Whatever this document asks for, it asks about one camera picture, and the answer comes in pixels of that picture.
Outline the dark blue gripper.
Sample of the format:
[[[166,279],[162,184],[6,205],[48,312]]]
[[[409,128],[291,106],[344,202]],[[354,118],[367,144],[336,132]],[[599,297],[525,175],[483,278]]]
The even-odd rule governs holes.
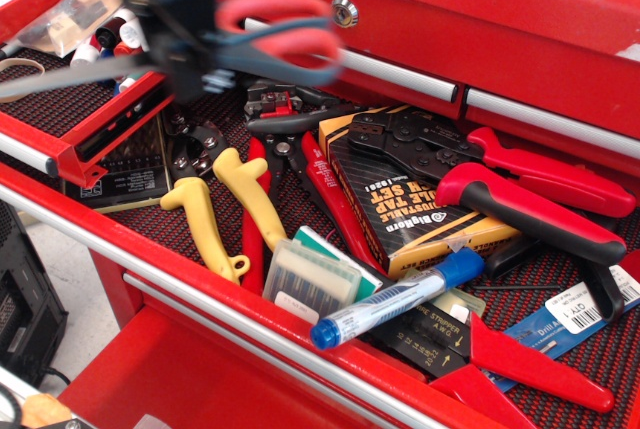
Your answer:
[[[212,47],[203,36],[218,31],[217,0],[124,0],[140,20],[149,55],[167,76],[178,103],[205,92],[202,77],[211,70]]]

